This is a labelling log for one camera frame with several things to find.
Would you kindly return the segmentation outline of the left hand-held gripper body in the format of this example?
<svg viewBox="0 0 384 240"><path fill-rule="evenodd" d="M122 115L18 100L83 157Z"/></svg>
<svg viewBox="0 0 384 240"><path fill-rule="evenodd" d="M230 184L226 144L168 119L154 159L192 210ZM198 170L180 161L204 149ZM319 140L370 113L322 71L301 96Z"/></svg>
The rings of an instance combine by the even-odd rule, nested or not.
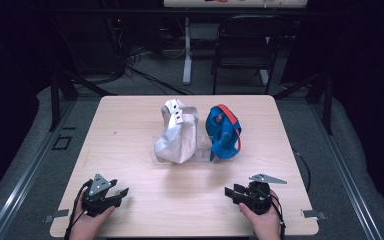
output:
<svg viewBox="0 0 384 240"><path fill-rule="evenodd" d="M111 206L119 207L121 205L122 199L116 199L115 195L106 196L112 188L108 183L109 181L100 174L96 174L87 182L86 192L82 197L82 208L89 216L95 217Z"/></svg>

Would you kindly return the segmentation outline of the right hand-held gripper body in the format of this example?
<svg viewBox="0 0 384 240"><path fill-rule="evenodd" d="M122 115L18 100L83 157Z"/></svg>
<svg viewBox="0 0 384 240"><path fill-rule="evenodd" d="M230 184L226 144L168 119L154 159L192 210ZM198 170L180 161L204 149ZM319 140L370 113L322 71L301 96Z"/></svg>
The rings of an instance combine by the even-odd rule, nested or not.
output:
<svg viewBox="0 0 384 240"><path fill-rule="evenodd" d="M245 186L248 188L248 193L243 194L244 200L242 203L257 215L265 214L273 205L269 184L286 184L286 181L263 173L252 175L249 180L250 182ZM281 206L277 209L277 213L279 215L283 214Z"/></svg>

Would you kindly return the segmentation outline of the blue cap with orange strap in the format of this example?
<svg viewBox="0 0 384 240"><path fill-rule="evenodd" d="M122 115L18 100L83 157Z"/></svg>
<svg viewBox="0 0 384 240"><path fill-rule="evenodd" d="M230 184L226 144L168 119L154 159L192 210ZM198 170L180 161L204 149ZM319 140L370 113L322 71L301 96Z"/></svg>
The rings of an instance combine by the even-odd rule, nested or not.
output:
<svg viewBox="0 0 384 240"><path fill-rule="evenodd" d="M226 160L241 150L242 128L238 118L225 105L213 106L206 119L206 132L211 139L210 160Z"/></svg>

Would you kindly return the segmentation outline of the white and pink cap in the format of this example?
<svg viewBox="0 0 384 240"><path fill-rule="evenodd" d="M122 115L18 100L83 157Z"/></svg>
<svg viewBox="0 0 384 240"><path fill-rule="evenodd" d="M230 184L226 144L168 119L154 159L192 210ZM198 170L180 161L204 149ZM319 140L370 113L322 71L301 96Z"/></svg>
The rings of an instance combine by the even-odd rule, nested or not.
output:
<svg viewBox="0 0 384 240"><path fill-rule="evenodd" d="M164 130L154 143L157 160L177 164L190 160L197 149L197 108L171 99L161 108L161 115Z"/></svg>

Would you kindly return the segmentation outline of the person's right hand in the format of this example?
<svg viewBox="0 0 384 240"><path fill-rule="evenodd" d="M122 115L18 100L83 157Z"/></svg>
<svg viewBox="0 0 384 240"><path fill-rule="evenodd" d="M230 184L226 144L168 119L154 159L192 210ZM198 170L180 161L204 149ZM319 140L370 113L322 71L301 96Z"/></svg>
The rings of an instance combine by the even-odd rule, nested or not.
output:
<svg viewBox="0 0 384 240"><path fill-rule="evenodd" d="M253 232L258 240L281 240L280 217L277 213L277 209L279 208L278 196L273 190L271 190L270 193L272 195L273 205L265 214L257 215L245 204L239 204L241 213L252 224Z"/></svg>

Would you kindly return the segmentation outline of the person's left hand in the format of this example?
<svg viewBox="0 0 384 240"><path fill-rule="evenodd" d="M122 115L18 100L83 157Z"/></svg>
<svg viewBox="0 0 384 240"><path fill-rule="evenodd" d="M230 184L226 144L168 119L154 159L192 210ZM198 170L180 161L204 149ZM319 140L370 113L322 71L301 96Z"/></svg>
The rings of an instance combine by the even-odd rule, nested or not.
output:
<svg viewBox="0 0 384 240"><path fill-rule="evenodd" d="M109 219L115 207L111 206L102 214L91 217L83 213L80 205L75 210L76 223L71 227L69 240L94 240L101 226Z"/></svg>

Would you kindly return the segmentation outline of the grey metal table clamp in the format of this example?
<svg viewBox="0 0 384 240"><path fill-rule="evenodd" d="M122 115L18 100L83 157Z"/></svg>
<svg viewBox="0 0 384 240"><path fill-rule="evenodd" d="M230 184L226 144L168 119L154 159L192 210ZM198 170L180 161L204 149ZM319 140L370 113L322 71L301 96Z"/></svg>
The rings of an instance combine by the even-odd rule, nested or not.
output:
<svg viewBox="0 0 384 240"><path fill-rule="evenodd" d="M52 223L55 218L68 216L69 209L57 210L50 215L46 215L43 219L43 223Z"/></svg>
<svg viewBox="0 0 384 240"><path fill-rule="evenodd" d="M302 210L301 213L304 218L311 218L314 220L325 220L328 218L324 212L319 212L317 210Z"/></svg>

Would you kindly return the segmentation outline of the black metal stand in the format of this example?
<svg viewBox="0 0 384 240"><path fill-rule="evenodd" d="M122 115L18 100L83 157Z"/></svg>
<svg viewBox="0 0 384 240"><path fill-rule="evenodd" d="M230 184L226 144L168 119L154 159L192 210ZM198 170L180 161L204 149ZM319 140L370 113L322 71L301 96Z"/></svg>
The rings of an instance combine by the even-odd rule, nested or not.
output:
<svg viewBox="0 0 384 240"><path fill-rule="evenodd" d="M321 97L323 100L322 124L329 135L332 134L331 129L331 115L333 103L333 81L328 73L316 73L313 76L293 84L286 90L281 91L274 95L276 100L283 99L288 95L298 91L302 87L310 85L310 90L305 99L308 104L317 104Z"/></svg>
<svg viewBox="0 0 384 240"><path fill-rule="evenodd" d="M92 92L97 93L101 97L114 96L114 93L110 93L97 85L89 82L85 78L71 71L57 71L50 82L51 91L51 110L52 110L52 123L50 132L54 131L60 123L61 111L60 111L60 96L62 93L68 101L75 101L79 97L78 91L75 89L74 84L78 83Z"/></svg>

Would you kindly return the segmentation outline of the white desk leg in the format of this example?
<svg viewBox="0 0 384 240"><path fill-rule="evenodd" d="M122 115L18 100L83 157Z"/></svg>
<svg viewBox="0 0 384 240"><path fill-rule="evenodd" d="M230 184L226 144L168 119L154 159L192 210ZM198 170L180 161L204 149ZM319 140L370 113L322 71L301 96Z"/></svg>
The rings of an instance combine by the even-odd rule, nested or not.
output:
<svg viewBox="0 0 384 240"><path fill-rule="evenodd" d="M185 59L184 59L182 82L185 85L189 85L191 83L192 56L191 56L190 21L188 18L185 19L184 30L185 30L185 33L184 33Z"/></svg>

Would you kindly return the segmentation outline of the black folding chair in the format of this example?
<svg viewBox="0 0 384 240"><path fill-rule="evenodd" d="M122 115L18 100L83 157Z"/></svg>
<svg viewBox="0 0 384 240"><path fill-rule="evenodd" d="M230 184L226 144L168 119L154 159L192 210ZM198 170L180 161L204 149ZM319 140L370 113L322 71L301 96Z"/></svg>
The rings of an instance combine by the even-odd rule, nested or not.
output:
<svg viewBox="0 0 384 240"><path fill-rule="evenodd" d="M267 94L289 26L289 21L277 15L242 14L225 19L216 33L212 93L216 93L219 69L247 69L267 72Z"/></svg>

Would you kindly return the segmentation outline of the aluminium floor rail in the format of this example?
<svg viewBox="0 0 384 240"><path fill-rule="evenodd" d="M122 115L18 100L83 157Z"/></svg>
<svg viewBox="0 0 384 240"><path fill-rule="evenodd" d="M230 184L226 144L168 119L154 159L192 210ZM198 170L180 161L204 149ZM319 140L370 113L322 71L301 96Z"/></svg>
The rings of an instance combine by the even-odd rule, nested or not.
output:
<svg viewBox="0 0 384 240"><path fill-rule="evenodd" d="M45 156L51 145L58 139L63 125L67 122L77 102L63 104L60 122L50 131L51 120L48 115L51 107L39 105L33 124L24 138L9 168L0 181L0 240L3 239L14 217L31 192L36 179L45 164Z"/></svg>
<svg viewBox="0 0 384 240"><path fill-rule="evenodd" d="M364 200L361 192L359 191L356 182L345 162L345 159L334 139L333 135L330 135L321 119L322 113L317 105L310 105L310 111L317 123L319 130L321 131L323 138L328 144L329 151L333 155L333 165L339 176L339 179L343 185L343 188L347 194L347 198L350 201L354 212L360 222L360 225L366 235L367 240L384 240L381 233L370 213L366 201Z"/></svg>

